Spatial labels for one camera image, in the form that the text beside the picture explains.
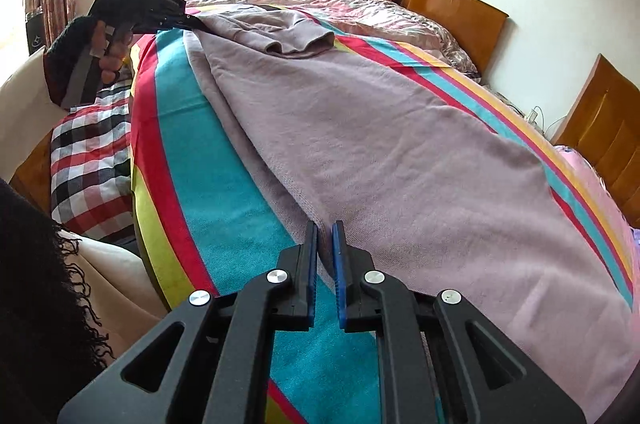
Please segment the left hand dark sleeve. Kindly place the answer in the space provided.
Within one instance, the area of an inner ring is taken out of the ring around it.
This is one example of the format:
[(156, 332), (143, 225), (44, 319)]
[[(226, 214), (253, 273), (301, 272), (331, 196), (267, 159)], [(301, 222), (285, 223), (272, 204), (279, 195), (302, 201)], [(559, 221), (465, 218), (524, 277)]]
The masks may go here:
[(91, 42), (93, 51), (102, 55), (99, 60), (99, 68), (103, 84), (110, 85), (118, 79), (119, 71), (128, 57), (133, 38), (132, 32), (127, 31), (121, 36), (113, 36), (111, 41), (107, 41), (105, 22), (99, 20), (96, 23)]

